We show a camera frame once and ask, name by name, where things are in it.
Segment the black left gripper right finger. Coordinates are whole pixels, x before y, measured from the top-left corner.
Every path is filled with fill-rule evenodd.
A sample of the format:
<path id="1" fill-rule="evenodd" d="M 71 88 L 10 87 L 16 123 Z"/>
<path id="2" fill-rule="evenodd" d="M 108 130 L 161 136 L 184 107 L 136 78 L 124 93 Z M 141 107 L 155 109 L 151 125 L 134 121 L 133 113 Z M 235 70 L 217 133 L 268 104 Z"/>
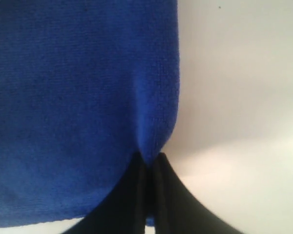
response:
<path id="1" fill-rule="evenodd" d="M 241 234 L 204 207 L 184 186 L 164 153 L 152 166 L 157 234 Z"/>

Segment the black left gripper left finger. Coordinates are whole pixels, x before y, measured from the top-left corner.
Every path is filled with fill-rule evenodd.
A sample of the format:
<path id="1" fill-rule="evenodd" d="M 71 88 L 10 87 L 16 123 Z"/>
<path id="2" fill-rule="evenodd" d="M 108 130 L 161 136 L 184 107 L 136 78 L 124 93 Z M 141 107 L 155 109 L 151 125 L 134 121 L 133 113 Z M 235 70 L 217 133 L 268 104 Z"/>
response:
<path id="1" fill-rule="evenodd" d="M 122 178 L 108 196 L 66 234 L 143 234 L 146 167 L 139 153 L 132 156 Z"/>

